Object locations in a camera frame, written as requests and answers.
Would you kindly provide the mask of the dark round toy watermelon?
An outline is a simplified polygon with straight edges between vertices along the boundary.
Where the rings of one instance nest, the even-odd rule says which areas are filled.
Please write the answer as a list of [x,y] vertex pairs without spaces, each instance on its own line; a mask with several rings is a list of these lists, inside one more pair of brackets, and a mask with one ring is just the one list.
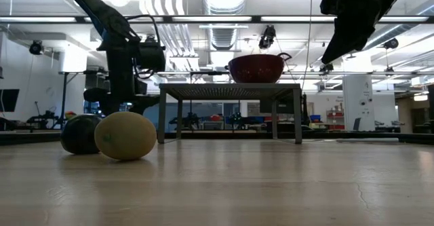
[[63,149],[75,155],[99,153],[94,132],[101,121],[101,117],[92,114],[76,115],[68,120],[60,134]]

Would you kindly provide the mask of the black wall monitor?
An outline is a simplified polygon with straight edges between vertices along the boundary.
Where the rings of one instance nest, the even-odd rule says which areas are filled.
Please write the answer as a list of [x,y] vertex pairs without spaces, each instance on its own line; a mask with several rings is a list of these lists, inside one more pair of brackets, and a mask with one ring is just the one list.
[[0,90],[0,112],[15,111],[19,92],[19,89]]

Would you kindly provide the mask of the oval toy melon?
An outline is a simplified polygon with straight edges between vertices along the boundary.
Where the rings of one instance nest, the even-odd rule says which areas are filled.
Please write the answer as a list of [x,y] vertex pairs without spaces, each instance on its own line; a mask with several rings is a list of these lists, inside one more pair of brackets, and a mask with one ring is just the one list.
[[151,121],[132,112],[116,112],[105,117],[94,130],[100,152],[117,160],[141,159],[157,142],[157,131]]

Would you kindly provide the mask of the black metal table frame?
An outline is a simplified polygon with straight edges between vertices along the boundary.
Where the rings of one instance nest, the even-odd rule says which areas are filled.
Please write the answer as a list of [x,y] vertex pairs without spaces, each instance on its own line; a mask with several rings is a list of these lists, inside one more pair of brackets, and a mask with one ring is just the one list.
[[[302,139],[362,139],[369,138],[397,138],[401,143],[414,143],[422,145],[434,145],[434,134],[400,134],[381,132],[305,132]],[[241,133],[241,132],[185,132],[180,139],[273,139],[271,133]],[[20,145],[27,143],[56,142],[60,140],[59,132],[0,132],[0,146]]]

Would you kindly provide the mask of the purple colander bowl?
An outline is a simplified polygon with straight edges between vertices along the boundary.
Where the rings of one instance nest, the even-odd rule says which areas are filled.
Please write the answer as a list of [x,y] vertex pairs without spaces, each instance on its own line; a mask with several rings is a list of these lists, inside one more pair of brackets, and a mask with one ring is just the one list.
[[292,56],[250,54],[236,57],[224,67],[236,83],[276,83],[283,73],[285,63]]

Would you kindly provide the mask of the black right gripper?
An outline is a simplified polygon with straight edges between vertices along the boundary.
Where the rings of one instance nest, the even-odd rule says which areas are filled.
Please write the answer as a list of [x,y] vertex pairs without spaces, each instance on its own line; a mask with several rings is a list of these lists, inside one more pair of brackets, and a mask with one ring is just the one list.
[[330,64],[333,60],[354,50],[364,48],[368,38],[374,32],[378,21],[380,0],[338,0],[338,16],[335,19],[335,34],[328,44],[322,63]]

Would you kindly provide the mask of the red storage shelf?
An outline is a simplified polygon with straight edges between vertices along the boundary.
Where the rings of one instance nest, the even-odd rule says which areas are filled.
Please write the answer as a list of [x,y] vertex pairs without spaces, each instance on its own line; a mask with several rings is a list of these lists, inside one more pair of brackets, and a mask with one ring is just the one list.
[[330,130],[344,130],[344,112],[343,111],[327,111],[326,121]]

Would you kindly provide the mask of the silver ventilation duct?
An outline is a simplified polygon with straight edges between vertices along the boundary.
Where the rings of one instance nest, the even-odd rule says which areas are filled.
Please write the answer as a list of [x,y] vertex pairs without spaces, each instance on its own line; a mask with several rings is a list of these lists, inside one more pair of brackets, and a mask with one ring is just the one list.
[[[239,15],[245,9],[246,0],[203,0],[207,15]],[[210,42],[216,50],[230,50],[238,36],[237,29],[210,29]]]

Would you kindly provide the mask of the dark background machine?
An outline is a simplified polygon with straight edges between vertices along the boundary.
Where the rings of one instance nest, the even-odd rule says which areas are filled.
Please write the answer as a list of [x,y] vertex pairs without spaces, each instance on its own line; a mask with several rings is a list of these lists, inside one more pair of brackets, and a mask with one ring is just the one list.
[[54,110],[48,109],[45,113],[41,114],[39,110],[38,102],[35,101],[35,106],[38,112],[38,115],[30,117],[26,123],[31,126],[32,129],[38,130],[50,130],[54,129],[57,125],[62,125],[62,118],[55,114],[56,107]]

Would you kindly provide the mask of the grey perforated metal shelf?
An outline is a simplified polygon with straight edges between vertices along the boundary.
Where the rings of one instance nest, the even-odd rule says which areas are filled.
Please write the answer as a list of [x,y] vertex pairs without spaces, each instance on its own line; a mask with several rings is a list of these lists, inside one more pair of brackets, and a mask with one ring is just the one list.
[[298,83],[161,83],[157,141],[165,142],[165,114],[167,96],[178,101],[177,122],[182,123],[184,100],[264,100],[272,102],[272,136],[278,138],[277,101],[292,96],[294,105],[294,138],[302,143],[301,87]]

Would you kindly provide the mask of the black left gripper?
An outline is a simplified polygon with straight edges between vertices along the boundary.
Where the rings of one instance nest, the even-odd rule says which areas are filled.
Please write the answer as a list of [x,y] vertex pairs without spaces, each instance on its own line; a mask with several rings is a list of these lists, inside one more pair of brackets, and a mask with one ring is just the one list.
[[160,95],[139,96],[136,92],[138,80],[134,73],[134,60],[139,55],[139,43],[114,44],[104,41],[99,50],[106,52],[110,92],[103,88],[90,88],[84,91],[84,100],[98,102],[105,116],[119,111],[120,105],[132,103],[130,112],[143,115],[149,107],[160,101]]

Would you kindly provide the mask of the black overhead crossbar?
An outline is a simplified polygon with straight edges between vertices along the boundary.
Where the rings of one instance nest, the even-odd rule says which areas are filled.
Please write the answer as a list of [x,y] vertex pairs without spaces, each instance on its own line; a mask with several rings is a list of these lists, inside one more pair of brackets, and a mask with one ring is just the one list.
[[[139,16],[131,24],[331,24],[333,16]],[[0,16],[6,24],[90,24],[87,16]],[[434,24],[434,16],[385,16],[379,24]]]

